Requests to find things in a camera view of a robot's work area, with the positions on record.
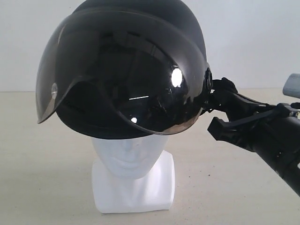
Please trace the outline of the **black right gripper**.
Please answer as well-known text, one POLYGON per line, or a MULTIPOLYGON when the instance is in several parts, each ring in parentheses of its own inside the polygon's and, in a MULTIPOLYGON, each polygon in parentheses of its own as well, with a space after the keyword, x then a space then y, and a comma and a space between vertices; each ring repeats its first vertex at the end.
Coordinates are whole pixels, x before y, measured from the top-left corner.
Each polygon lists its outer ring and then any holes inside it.
POLYGON ((299 163, 300 112, 293 105, 276 106, 238 94, 225 77, 212 81, 210 104, 217 110, 225 107, 230 121, 213 118, 208 132, 215 140, 255 152, 267 164, 299 163))

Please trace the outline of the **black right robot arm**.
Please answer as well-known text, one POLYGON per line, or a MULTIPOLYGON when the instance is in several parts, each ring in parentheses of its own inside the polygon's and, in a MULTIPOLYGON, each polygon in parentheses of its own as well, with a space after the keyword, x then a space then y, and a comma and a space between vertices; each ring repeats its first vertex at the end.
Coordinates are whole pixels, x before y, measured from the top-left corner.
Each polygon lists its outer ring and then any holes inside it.
POLYGON ((300 104, 276 105, 240 94, 223 77, 212 82, 209 109, 224 112, 228 121, 214 117, 208 132, 223 141, 256 153, 296 193, 300 193, 300 104))

